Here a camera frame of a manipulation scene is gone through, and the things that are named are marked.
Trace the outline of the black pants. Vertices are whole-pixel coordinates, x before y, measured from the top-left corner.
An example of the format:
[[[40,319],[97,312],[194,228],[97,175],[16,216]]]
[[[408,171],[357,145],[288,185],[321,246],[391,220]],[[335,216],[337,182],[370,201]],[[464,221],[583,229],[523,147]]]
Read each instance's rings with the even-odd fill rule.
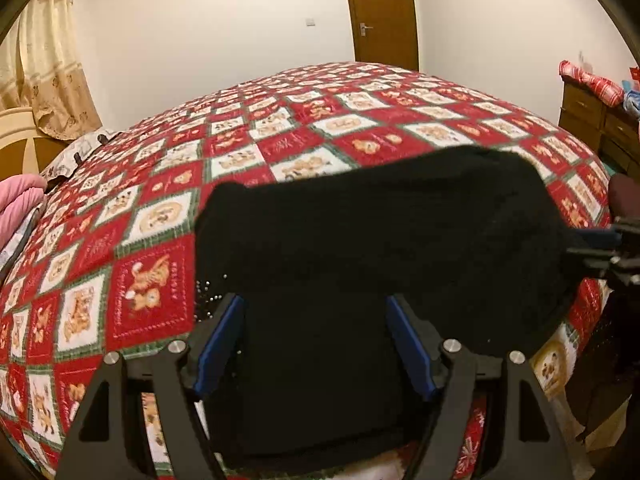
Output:
[[[209,405],[216,450],[289,470],[408,441],[426,409],[387,299],[476,353],[534,353],[576,299],[575,244],[535,167],[478,146],[216,185],[195,223],[198,308],[245,304],[241,362]]]

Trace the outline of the brown wooden dresser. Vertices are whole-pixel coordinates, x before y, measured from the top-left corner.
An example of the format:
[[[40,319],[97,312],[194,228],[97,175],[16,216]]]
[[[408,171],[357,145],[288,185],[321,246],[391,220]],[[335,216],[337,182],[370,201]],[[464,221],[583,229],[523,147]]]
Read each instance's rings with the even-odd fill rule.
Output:
[[[639,181],[638,122],[623,107],[609,107],[586,86],[562,77],[559,126],[596,152],[615,170]]]

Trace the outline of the red plaid cloth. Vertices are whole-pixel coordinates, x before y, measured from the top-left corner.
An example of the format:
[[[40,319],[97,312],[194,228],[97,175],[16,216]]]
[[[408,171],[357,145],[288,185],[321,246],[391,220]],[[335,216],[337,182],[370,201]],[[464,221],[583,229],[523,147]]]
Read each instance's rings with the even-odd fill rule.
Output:
[[[616,107],[623,103],[625,92],[619,85],[608,78],[593,75],[580,66],[563,60],[559,64],[559,75],[568,78],[575,84],[588,88],[603,104]]]

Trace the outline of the red patchwork bear bedspread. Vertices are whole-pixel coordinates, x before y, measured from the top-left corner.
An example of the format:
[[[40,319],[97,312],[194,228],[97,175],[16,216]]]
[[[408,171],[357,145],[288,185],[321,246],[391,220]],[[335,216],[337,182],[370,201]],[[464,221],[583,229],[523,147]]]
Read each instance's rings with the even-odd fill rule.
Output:
[[[107,350],[143,356],[193,322],[190,234],[220,182],[289,181],[462,144],[534,165],[575,228],[605,226],[596,152],[523,107],[398,67],[331,63],[243,82],[98,148],[1,281],[1,427],[42,474]]]

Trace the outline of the grey patterned folded quilt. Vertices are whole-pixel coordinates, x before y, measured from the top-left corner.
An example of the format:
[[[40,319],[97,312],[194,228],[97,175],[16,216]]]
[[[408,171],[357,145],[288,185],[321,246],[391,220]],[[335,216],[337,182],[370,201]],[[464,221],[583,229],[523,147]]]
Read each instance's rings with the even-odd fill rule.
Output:
[[[36,228],[43,211],[47,208],[45,203],[41,203],[25,217],[20,226],[16,229],[11,236],[6,246],[2,248],[0,254],[0,278],[1,281],[6,279],[6,276],[11,272],[12,266],[15,261],[21,255],[29,237],[32,235],[32,231]]]

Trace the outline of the pink folded blanket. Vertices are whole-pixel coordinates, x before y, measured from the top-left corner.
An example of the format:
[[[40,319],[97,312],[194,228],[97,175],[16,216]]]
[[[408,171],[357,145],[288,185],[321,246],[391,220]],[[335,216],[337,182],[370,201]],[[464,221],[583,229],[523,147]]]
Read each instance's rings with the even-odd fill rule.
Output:
[[[16,174],[0,183],[0,247],[22,224],[26,216],[42,203],[47,180],[40,174]]]

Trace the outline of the grey patterned pillow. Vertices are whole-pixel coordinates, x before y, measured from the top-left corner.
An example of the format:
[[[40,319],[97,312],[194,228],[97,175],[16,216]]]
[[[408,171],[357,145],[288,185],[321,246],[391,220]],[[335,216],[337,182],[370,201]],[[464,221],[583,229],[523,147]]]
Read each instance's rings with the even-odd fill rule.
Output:
[[[40,176],[48,183],[70,178],[98,148],[118,135],[118,130],[104,127],[84,134],[56,155],[52,162],[40,172]]]

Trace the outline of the cream wooden headboard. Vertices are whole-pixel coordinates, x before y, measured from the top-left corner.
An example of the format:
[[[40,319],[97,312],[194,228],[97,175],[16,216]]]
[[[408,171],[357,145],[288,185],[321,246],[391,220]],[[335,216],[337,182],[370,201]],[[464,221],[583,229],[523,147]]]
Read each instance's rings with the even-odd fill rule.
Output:
[[[0,113],[0,179],[40,174],[67,144],[43,134],[30,107]]]

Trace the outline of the brown wooden door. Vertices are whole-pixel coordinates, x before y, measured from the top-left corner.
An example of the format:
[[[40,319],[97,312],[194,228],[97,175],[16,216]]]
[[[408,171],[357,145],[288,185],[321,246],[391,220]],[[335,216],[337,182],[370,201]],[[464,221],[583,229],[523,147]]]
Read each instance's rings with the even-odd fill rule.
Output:
[[[348,0],[355,58],[417,70],[418,32],[414,0]],[[360,23],[374,27],[360,35]]]

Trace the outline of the beige patterned curtain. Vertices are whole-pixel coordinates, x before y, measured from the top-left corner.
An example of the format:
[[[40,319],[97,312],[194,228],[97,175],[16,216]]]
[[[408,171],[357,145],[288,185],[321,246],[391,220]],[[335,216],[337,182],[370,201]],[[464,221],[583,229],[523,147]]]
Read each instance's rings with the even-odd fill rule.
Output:
[[[72,142],[102,127],[76,48],[73,0],[29,0],[1,43],[1,108]]]

